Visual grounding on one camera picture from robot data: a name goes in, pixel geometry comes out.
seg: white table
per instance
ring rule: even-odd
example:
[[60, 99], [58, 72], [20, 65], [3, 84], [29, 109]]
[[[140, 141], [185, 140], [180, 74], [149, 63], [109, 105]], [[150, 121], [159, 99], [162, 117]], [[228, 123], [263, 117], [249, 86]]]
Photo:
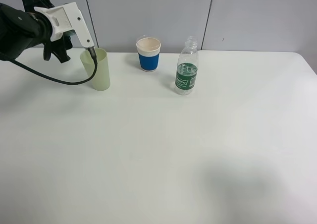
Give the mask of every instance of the white table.
[[[42, 49], [19, 61], [68, 81]], [[196, 90], [110, 53], [111, 87], [0, 62], [1, 224], [316, 224], [317, 76], [298, 54], [200, 52]]]

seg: clear plastic bottle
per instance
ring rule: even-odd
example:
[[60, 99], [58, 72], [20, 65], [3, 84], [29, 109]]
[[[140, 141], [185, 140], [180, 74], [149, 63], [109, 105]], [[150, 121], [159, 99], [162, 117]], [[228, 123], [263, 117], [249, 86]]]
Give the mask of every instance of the clear plastic bottle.
[[177, 94], [188, 95], [193, 91], [198, 66], [197, 39], [189, 37], [178, 59], [175, 80], [175, 92]]

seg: black cable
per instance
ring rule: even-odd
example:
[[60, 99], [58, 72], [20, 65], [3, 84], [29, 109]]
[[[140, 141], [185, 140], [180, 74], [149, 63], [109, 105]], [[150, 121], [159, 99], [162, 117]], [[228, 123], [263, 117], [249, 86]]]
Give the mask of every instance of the black cable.
[[11, 59], [9, 57], [7, 57], [5, 54], [1, 53], [0, 52], [0, 59], [4, 59], [4, 60], [7, 60], [7, 61], [10, 61], [11, 63], [39, 76], [39, 77], [42, 77], [44, 79], [48, 79], [50, 81], [53, 81], [53, 82], [56, 82], [56, 83], [60, 83], [60, 84], [66, 84], [66, 85], [79, 85], [79, 84], [84, 84], [90, 80], [92, 80], [92, 78], [95, 76], [96, 72], [97, 72], [97, 67], [98, 67], [98, 61], [97, 61], [97, 56], [96, 56], [96, 52], [95, 52], [95, 49], [94, 48], [88, 48], [88, 51], [91, 55], [91, 58], [93, 59], [94, 61], [94, 64], [95, 64], [95, 69], [94, 69], [94, 72], [93, 74], [88, 78], [88, 79], [85, 79], [83, 81], [79, 81], [79, 82], [67, 82], [67, 81], [62, 81], [62, 80], [59, 80], [59, 79], [55, 79], [55, 78], [52, 78], [52, 77], [49, 77], [47, 75], [44, 75], [40, 72], [37, 72], [36, 70], [33, 70], [31, 69], [30, 67], [27, 67], [26, 65], [14, 60], [14, 59]]

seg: translucent cup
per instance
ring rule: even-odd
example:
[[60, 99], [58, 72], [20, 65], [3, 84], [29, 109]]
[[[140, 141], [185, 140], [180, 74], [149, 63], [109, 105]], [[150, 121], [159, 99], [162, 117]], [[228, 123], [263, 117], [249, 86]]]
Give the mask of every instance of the translucent cup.
[[[97, 55], [98, 68], [96, 75], [91, 81], [94, 89], [98, 91], [103, 91], [110, 87], [107, 52], [101, 48], [95, 48], [95, 51]], [[85, 67], [88, 76], [90, 77], [94, 72], [95, 64], [89, 54], [89, 51], [85, 50], [84, 52], [82, 52], [80, 55], [80, 59]]]

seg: blue paper cup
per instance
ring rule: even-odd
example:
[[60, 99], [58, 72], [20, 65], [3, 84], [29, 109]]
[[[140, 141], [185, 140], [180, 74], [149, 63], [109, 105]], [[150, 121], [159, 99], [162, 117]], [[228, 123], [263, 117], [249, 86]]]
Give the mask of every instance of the blue paper cup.
[[137, 40], [141, 68], [146, 72], [155, 71], [159, 63], [160, 42], [153, 37], [142, 36]]

